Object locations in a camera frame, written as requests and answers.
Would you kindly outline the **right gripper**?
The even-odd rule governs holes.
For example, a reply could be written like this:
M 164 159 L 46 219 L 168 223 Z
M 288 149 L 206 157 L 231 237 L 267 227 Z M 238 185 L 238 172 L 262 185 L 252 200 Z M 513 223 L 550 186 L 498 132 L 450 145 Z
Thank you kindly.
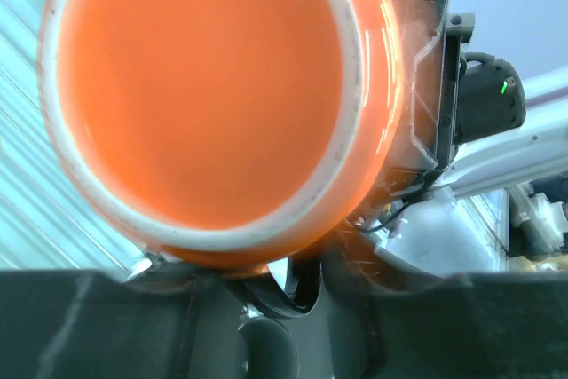
M 461 45 L 472 12 L 448 11 L 449 0 L 402 0 L 405 96 L 398 125 L 401 170 L 444 170 L 452 156 Z

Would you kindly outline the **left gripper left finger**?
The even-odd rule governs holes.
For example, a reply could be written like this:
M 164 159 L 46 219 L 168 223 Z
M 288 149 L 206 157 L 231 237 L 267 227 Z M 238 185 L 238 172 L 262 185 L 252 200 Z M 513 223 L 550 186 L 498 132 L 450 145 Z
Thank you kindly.
M 4 378 L 234 378 L 239 304 L 181 268 L 1 275 Z

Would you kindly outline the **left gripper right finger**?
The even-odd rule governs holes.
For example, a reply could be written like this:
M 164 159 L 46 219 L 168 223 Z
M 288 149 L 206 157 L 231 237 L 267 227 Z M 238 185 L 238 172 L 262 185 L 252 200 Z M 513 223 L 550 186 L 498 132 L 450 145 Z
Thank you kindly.
M 563 272 L 439 278 L 355 238 L 322 258 L 338 378 L 564 378 Z

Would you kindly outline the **orange mug black handle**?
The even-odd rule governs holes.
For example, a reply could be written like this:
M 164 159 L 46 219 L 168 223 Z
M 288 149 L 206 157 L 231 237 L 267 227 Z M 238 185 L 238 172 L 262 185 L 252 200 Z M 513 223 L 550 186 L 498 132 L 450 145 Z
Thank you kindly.
M 304 316 L 311 251 L 361 235 L 416 163 L 402 0 L 46 0 L 37 81 L 53 148 L 128 238 L 234 272 Z

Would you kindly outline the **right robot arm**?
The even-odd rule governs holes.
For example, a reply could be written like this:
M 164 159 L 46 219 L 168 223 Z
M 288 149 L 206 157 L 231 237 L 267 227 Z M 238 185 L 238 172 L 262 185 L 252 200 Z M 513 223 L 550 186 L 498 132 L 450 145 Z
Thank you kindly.
M 533 181 L 567 169 L 562 70 L 522 81 L 504 59 L 465 52 L 473 14 L 448 0 L 393 0 L 406 65 L 406 103 L 373 199 L 363 270 L 398 290 L 461 272 L 500 272 L 521 259 L 509 233 L 558 252 L 563 203 Z

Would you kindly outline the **dark green mug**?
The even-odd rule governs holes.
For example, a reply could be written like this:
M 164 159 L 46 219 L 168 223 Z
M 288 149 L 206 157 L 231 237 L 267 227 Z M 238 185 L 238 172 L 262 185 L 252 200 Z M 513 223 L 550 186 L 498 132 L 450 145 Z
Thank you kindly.
M 237 378 L 298 379 L 300 362 L 295 341 L 277 320 L 255 317 L 238 329 Z

